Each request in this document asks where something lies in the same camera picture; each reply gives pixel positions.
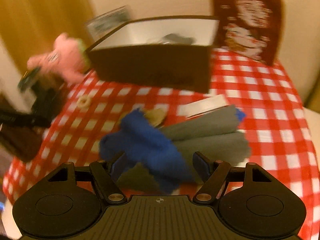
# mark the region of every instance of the screw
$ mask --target screw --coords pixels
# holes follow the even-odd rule
[[[124,196],[122,194],[113,193],[109,195],[108,199],[111,201],[117,202],[117,201],[123,200]]]
[[[199,201],[209,201],[212,197],[209,194],[202,193],[196,196],[196,199]]]

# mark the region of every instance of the yellow curtain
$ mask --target yellow curtain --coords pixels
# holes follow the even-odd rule
[[[0,0],[0,36],[22,74],[29,57],[51,51],[63,32],[89,45],[92,18],[89,0]]]
[[[306,107],[310,110],[320,113],[320,76],[316,85],[313,88],[310,97],[307,100]]]

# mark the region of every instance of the red and white checkered tablecloth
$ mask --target red and white checkered tablecloth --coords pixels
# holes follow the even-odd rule
[[[261,165],[303,200],[307,217],[299,236],[318,240],[319,171],[302,103],[292,82],[279,63],[268,67],[223,49],[212,52],[212,63],[208,95],[102,82],[90,72],[83,83],[70,86],[69,99],[47,130],[36,158],[27,164],[13,160],[4,177],[6,196],[13,203],[65,161],[83,166],[97,160],[99,140],[117,129],[115,123],[123,112],[161,107],[168,113],[165,125],[169,125],[185,120],[180,115],[181,105],[225,94],[246,114],[239,129],[245,132],[252,148],[250,162]],[[92,104],[80,110],[76,102],[84,94],[92,96]],[[195,185],[182,185],[176,193],[193,195],[196,190]]]

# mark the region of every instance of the white cartoon character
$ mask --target white cartoon character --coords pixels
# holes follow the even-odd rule
[[[265,41],[257,40],[249,30],[234,23],[229,23],[224,28],[227,29],[225,42],[232,51],[255,60],[261,60],[259,54],[262,52],[262,48],[267,46]]]
[[[270,9],[264,7],[264,3],[257,0],[236,0],[238,17],[251,27],[268,28]]]

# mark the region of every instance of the patrick star plush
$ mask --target patrick star plush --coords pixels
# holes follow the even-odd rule
[[[80,83],[84,79],[81,72],[87,65],[82,41],[62,33],[55,40],[53,49],[52,52],[31,57],[27,63],[28,69],[40,67],[41,73],[57,73],[68,83]]]

